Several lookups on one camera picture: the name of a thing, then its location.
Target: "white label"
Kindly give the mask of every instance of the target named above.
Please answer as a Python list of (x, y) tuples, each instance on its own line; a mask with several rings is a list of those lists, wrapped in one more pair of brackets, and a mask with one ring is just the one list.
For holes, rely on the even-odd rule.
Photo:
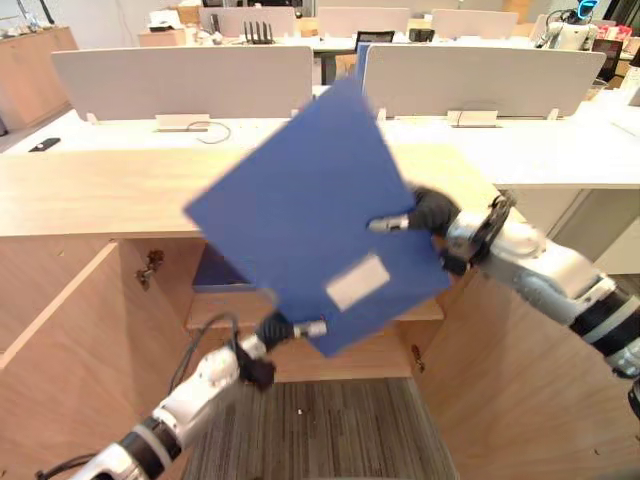
[(332, 280), (327, 294), (341, 312), (375, 292), (391, 277), (377, 255), (367, 255), (355, 267)]

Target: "wooden countertop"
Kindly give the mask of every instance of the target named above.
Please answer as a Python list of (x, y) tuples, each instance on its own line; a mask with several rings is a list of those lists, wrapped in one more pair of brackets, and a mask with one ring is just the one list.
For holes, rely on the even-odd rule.
[[(453, 147), (393, 148), (402, 175), (484, 210), (496, 189)], [(45, 152), (3, 155), (0, 237), (196, 237), (184, 206), (246, 149)]]
[(27, 33), (25, 35), (20, 35), (19, 37), (10, 37), (10, 38), (0, 38), (0, 45), (8, 45), (11, 42), (15, 42), (18, 40), (24, 40), (26, 38), (33, 38), (37, 35), (46, 35), (48, 33), (52, 33), (52, 32), (58, 32), (60, 30), (68, 30), (69, 27), (53, 27), (53, 28), (49, 28), (47, 30), (40, 30), (38, 32), (35, 33)]

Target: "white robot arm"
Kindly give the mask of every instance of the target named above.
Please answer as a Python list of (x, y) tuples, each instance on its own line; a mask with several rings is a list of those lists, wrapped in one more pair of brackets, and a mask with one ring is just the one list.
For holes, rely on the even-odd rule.
[[(200, 437), (221, 406), (232, 401), (239, 381), (258, 389), (273, 383), (273, 364), (260, 360), (290, 338), (326, 333), (324, 320), (291, 325), (278, 312), (250, 337), (206, 355), (195, 372), (160, 402), (120, 442), (93, 457), (73, 480), (154, 480)], [(54, 475), (40, 473), (38, 478)]]
[(569, 327), (604, 356), (614, 374), (633, 381), (629, 404), (640, 418), (640, 299), (578, 252), (527, 223), (508, 221), (514, 204), (508, 198), (496, 198), (488, 215), (460, 212), (448, 197), (428, 189), (417, 189), (416, 201), (412, 213), (373, 220), (369, 228), (428, 229), (445, 237), (447, 270), (462, 274), (475, 265)]

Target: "white wall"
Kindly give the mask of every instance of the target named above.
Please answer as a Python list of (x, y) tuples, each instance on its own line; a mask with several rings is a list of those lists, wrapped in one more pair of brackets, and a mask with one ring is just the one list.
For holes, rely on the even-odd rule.
[[(27, 10), (45, 19), (38, 0), (23, 0)], [(176, 0), (45, 0), (56, 24), (71, 27), (80, 48), (117, 48), (138, 45), (152, 10)], [(0, 17), (19, 13), (14, 0), (0, 0)]]

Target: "desk divider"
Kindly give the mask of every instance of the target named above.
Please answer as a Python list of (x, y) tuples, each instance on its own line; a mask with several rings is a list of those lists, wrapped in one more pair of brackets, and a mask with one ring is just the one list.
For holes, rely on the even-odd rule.
[(517, 23), (518, 14), (513, 12), (437, 9), (431, 28), (440, 38), (510, 38)]
[(597, 52), (444, 45), (371, 45), (364, 90), (387, 117), (497, 110), (572, 115), (605, 61)]
[(318, 30), (321, 37), (351, 37), (358, 30), (406, 33), (410, 16), (408, 8), (320, 7)]
[(288, 118), (312, 99), (313, 52), (299, 46), (163, 47), (53, 54), (80, 118)]
[(200, 23), (202, 28), (211, 30), (211, 15), (217, 15), (220, 33), (225, 37), (244, 35), (244, 23), (262, 22), (271, 24), (274, 37), (292, 37), (295, 32), (296, 15), (293, 7), (202, 7)]

